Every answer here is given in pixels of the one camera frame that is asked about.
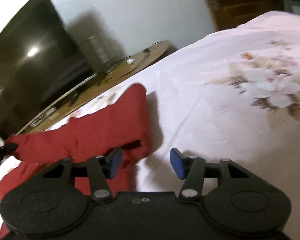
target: red towel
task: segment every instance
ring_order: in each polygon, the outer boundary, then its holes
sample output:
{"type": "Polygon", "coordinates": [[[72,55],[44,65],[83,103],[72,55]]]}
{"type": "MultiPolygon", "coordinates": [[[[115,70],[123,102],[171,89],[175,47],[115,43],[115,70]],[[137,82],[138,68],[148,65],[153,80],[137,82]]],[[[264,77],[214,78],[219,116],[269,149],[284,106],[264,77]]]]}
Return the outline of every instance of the red towel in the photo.
{"type": "MultiPolygon", "coordinates": [[[[85,162],[96,155],[106,155],[122,147],[121,166],[108,180],[113,194],[134,189],[134,165],[150,153],[146,89],[141,84],[129,87],[113,105],[81,118],[70,118],[57,130],[11,136],[7,142],[19,145],[13,154],[22,162],[0,181],[2,197],[31,177],[40,167],[66,157],[75,163],[85,162]]],[[[90,195],[87,178],[77,178],[75,187],[90,195]]]]}

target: white bedsheet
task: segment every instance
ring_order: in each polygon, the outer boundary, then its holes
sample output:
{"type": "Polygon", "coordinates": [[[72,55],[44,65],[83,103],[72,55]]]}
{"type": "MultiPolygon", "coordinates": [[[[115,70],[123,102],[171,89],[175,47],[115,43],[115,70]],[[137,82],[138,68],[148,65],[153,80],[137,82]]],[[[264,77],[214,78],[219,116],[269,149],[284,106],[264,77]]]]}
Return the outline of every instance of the white bedsheet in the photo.
{"type": "MultiPolygon", "coordinates": [[[[287,96],[300,97],[299,16],[269,12],[210,34],[74,115],[94,112],[109,98],[113,103],[135,82],[147,89],[154,151],[138,163],[139,191],[179,191],[182,182],[169,161],[172,147],[207,162],[230,158],[289,196],[292,213],[284,231],[300,239],[300,102],[289,108],[296,101],[287,96]],[[229,85],[233,81],[238,87],[229,85]]],[[[213,185],[207,180],[204,191],[213,185]]]]}

